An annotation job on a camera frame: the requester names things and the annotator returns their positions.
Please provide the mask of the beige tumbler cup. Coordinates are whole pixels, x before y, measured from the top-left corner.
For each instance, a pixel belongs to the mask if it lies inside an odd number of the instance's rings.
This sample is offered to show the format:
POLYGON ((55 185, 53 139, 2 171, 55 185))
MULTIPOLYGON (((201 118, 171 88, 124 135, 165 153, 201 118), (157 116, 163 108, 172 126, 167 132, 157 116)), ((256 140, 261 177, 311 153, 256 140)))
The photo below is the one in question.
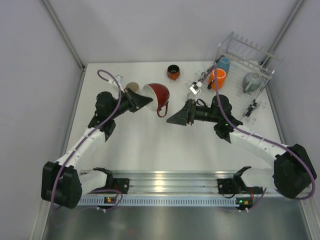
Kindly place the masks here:
POLYGON ((139 93, 140 92, 140 86, 137 82, 129 82, 125 86, 126 89, 130 89, 134 93, 139 93))

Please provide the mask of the white and red mug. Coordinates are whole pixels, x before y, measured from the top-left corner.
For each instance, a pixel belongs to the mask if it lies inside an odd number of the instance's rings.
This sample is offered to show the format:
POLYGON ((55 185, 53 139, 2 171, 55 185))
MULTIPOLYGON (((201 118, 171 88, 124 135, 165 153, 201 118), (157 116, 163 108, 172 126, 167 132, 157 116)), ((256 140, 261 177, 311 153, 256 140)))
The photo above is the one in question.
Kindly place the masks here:
POLYGON ((146 107, 157 113, 159 118, 164 118, 168 113, 168 105, 170 99, 169 89, 160 83, 149 83, 143 86, 142 95, 152 99, 146 107))

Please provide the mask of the orange mug black handle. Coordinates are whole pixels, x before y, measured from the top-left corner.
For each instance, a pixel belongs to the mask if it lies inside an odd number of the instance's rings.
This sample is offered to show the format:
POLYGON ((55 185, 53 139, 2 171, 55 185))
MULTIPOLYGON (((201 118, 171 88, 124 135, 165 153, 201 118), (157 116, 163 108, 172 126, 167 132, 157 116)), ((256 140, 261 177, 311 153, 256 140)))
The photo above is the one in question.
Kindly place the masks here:
POLYGON ((215 84, 215 73, 217 73, 217 87, 218 89, 221 89, 224 86, 225 80, 227 78, 227 73, 221 69, 217 68, 211 71, 209 75, 209 79, 207 81, 208 85, 211 86, 212 90, 216 90, 216 84, 215 84))

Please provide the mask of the blue ceramic mug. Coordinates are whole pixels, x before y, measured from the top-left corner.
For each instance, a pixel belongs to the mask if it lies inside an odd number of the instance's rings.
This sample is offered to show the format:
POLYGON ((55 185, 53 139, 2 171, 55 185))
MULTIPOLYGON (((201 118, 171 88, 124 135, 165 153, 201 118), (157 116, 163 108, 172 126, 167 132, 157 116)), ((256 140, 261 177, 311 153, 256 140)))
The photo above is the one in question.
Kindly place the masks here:
POLYGON ((230 59, 226 56, 221 57, 220 60, 217 62, 216 67, 218 69, 224 70, 225 73, 228 74, 230 70, 230 59))

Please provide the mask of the grey ceramic mug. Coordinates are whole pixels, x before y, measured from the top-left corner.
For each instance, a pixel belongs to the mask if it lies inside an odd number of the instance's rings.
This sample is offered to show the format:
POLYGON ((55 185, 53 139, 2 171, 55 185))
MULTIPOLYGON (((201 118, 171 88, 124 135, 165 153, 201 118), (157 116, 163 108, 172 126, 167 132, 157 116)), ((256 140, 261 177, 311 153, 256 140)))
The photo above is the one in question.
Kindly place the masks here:
POLYGON ((263 83, 262 76, 257 72, 247 73, 242 80, 244 93, 252 93, 257 90, 263 83))

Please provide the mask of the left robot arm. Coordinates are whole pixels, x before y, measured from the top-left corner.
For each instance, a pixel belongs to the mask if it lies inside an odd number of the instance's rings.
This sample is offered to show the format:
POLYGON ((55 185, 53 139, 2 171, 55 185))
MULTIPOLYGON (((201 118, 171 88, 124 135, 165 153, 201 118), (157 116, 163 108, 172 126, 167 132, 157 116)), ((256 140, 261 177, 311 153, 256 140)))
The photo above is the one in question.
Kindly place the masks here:
POLYGON ((77 143, 55 162, 48 161, 42 169, 41 198, 69 209, 75 208, 81 197, 95 190, 109 193, 114 188, 113 173, 96 167, 81 174, 85 164, 116 128, 115 118, 125 112, 135 113, 153 99, 126 88, 114 98, 108 91, 96 97, 94 116, 77 143))

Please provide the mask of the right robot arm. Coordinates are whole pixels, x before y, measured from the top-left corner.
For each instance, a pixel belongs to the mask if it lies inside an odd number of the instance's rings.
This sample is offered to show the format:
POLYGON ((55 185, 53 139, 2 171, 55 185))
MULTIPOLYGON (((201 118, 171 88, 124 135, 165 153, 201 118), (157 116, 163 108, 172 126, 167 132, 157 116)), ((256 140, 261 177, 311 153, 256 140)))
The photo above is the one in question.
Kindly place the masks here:
POLYGON ((232 105, 225 95, 214 96, 210 106, 188 99, 166 121, 180 126, 192 125, 194 121, 214 123, 213 130, 220 139, 247 150, 269 165, 268 168, 244 166, 234 173, 232 183, 237 193, 254 187, 274 189, 289 199, 298 198, 307 187, 311 187, 308 198, 315 193, 317 174, 306 149, 256 134, 232 116, 232 105))

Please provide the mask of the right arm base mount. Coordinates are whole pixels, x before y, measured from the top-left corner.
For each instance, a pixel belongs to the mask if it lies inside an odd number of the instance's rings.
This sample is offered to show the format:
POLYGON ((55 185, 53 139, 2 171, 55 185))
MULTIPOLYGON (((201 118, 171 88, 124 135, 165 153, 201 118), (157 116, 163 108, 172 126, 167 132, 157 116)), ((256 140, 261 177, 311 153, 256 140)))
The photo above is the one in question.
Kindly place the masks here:
POLYGON ((227 199, 233 198, 238 193, 231 178, 218 178, 217 187, 218 193, 227 199))

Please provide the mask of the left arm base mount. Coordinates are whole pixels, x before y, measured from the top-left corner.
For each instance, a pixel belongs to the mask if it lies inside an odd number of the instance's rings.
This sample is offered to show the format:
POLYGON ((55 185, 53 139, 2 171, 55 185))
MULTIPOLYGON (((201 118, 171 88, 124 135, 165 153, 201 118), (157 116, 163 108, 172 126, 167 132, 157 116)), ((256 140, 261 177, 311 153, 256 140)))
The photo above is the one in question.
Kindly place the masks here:
POLYGON ((108 181, 107 187, 112 190, 118 190, 122 194, 127 194, 130 187, 129 178, 113 178, 108 181))

